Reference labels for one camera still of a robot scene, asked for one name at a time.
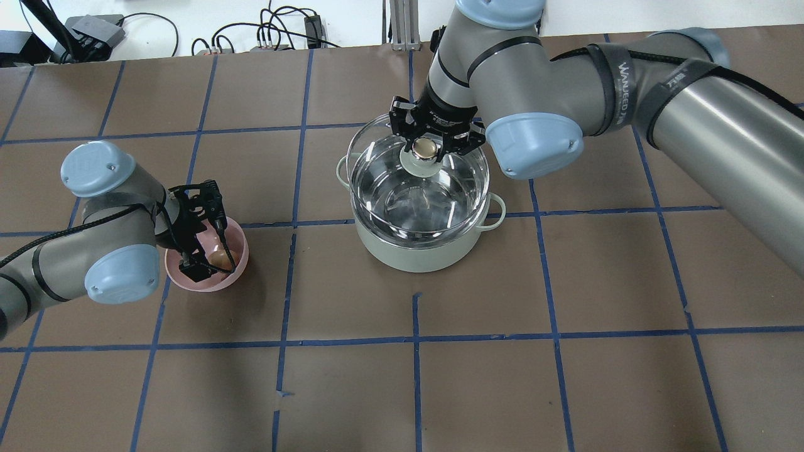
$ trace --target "pink bowl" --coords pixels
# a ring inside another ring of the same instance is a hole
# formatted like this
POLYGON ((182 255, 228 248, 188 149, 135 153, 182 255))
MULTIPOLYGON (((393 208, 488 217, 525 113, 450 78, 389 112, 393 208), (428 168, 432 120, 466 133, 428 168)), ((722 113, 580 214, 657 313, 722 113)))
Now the pink bowl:
MULTIPOLYGON (((243 274, 246 264, 248 264, 248 242, 240 225, 228 216, 226 220, 228 224, 226 227, 226 241, 229 244, 229 249, 240 255, 240 260, 236 261, 235 272, 232 274, 218 272, 201 282, 194 282, 184 276, 184 273, 178 269, 178 263, 182 260, 181 254, 174 249, 167 249, 165 251, 165 270, 167 270, 167 276, 170 277, 175 285, 193 292, 215 292, 229 287, 243 274)), ((206 220, 203 223, 207 226, 207 230, 201 232, 197 237, 204 251, 207 252, 208 259, 212 253, 223 249, 223 246, 215 229, 206 220)))

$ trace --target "pot handle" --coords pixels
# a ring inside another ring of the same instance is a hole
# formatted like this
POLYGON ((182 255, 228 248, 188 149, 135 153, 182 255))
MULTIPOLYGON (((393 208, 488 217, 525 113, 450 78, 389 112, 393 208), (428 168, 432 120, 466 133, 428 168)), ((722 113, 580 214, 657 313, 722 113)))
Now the pot handle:
POLYGON ((491 198, 491 200, 495 201, 497 204, 500 205, 500 207, 502 208, 502 212, 500 213, 499 220, 495 221, 493 224, 489 225, 481 224, 479 226, 475 226, 475 228, 477 228, 480 232, 491 231, 493 229, 499 228, 500 224, 503 223, 502 221, 505 220, 506 209, 505 209, 505 201, 503 201, 503 198, 500 198, 499 196, 491 192, 489 192, 489 198, 491 198))
MULTIPOLYGON (((360 157, 360 152, 353 152, 351 156, 360 157)), ((340 182, 341 185, 343 185, 347 190, 351 190, 351 187, 349 187, 349 183, 343 180, 343 178, 341 177, 341 169, 343 168, 343 165, 346 164, 346 162, 347 162, 346 155, 344 155, 343 157, 341 157, 340 160, 338 160, 338 164, 335 165, 335 177, 338 178, 338 182, 340 182)))

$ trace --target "brown egg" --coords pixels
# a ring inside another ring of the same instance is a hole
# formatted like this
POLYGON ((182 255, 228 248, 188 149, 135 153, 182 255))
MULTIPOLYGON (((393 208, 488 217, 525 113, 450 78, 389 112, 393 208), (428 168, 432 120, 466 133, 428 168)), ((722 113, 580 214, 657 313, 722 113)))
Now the brown egg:
MULTIPOLYGON (((235 264, 240 261, 240 255, 237 254, 235 251, 232 251, 232 258, 235 260, 235 264)), ((226 255, 226 251, 223 249, 219 249, 217 251, 212 252, 209 255, 209 263, 213 264, 215 267, 220 267, 221 269, 232 270, 232 263, 229 261, 229 256, 226 255)))

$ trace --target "blue joint cap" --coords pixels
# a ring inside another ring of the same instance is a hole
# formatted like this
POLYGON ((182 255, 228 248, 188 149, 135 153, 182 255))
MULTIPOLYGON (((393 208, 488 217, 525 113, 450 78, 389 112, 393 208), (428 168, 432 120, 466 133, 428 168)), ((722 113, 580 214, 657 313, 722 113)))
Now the blue joint cap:
POLYGON ((159 287, 159 251, 151 244, 131 244, 98 259, 84 277, 84 288, 96 302, 136 302, 159 287))
POLYGON ((690 27, 683 28, 682 30, 657 31, 650 36, 661 35, 662 33, 676 33, 677 35, 684 35, 690 39, 693 39, 701 47, 706 49, 706 51, 712 57, 712 62, 718 63, 720 66, 723 66, 727 69, 732 68, 732 61, 728 56, 728 50, 726 49, 726 46, 723 45, 723 41, 720 40, 720 37, 714 31, 708 30, 707 28, 690 27))
POLYGON ((103 195, 129 178, 134 157, 110 142, 88 142, 76 147, 61 164, 61 181, 81 198, 103 195))
POLYGON ((455 0, 455 6, 475 22, 499 30, 533 27, 542 17, 545 0, 455 0))
POLYGON ((572 163, 584 150, 584 132, 568 117, 517 113, 486 128, 502 172, 511 179, 533 179, 572 163))

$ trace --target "metal post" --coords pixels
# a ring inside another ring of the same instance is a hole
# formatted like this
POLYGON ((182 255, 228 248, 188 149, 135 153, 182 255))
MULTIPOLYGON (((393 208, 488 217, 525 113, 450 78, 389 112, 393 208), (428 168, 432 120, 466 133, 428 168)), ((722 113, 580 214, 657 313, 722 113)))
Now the metal post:
POLYGON ((47 31, 67 49, 70 56, 75 61, 84 61, 87 58, 87 51, 78 42, 75 36, 59 21, 59 18, 45 6, 42 0, 21 0, 23 5, 47 28, 47 31))
POLYGON ((391 48, 419 50, 419 0, 389 0, 391 3, 391 48))

